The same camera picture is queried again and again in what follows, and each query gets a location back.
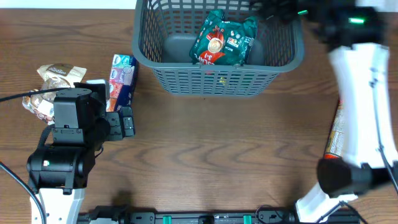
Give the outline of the green Nescafe coffee bag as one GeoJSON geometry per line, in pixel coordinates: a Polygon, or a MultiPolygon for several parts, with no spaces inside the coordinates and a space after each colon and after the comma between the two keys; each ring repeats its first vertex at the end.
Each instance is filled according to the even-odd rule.
{"type": "Polygon", "coordinates": [[[209,12],[190,49],[193,63],[203,65],[244,65],[257,37],[258,20],[227,21],[221,9],[209,12]]]}

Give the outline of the orange spaghetti pasta packet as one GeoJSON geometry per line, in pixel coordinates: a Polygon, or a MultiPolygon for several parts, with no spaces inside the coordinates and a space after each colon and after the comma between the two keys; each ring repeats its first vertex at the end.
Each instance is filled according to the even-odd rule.
{"type": "Polygon", "coordinates": [[[344,125],[343,102],[339,100],[326,143],[325,153],[323,155],[324,159],[337,159],[341,157],[345,136],[344,125]]]}

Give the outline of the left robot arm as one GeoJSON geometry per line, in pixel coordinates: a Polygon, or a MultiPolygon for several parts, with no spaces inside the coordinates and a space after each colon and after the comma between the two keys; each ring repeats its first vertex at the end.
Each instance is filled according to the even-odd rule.
{"type": "Polygon", "coordinates": [[[27,160],[32,223],[76,223],[88,176],[106,141],[135,135],[132,109],[107,111],[109,83],[74,83],[55,94],[55,123],[27,160]]]}

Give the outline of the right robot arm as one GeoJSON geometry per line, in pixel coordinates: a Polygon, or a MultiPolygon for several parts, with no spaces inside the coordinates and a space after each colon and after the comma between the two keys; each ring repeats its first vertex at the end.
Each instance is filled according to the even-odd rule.
{"type": "Polygon", "coordinates": [[[389,48],[379,7],[362,1],[259,1],[266,19],[299,17],[316,24],[327,46],[343,102],[344,143],[339,156],[318,161],[317,182],[295,203],[286,223],[327,223],[341,208],[383,185],[397,185],[388,90],[389,48]]]}

